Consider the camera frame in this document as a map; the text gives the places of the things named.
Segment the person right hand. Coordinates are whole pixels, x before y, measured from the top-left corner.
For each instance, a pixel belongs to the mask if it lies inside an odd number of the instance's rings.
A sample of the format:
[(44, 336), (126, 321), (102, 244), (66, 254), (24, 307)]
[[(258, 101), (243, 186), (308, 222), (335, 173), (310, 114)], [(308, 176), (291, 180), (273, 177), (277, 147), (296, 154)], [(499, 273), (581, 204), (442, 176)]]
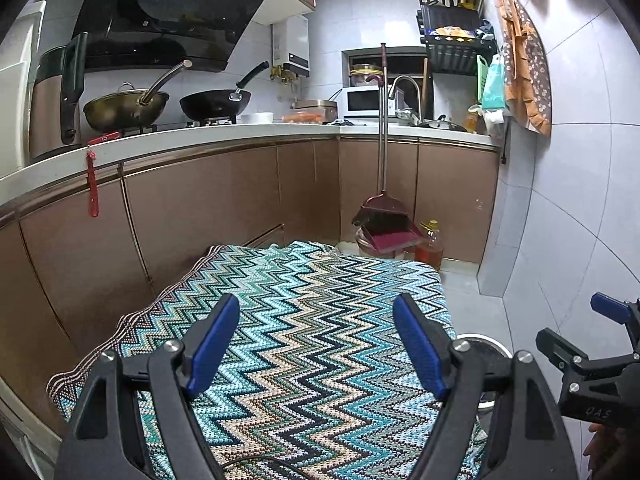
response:
[(582, 455), (589, 479), (640, 480), (638, 430), (591, 424), (588, 431), (592, 438)]

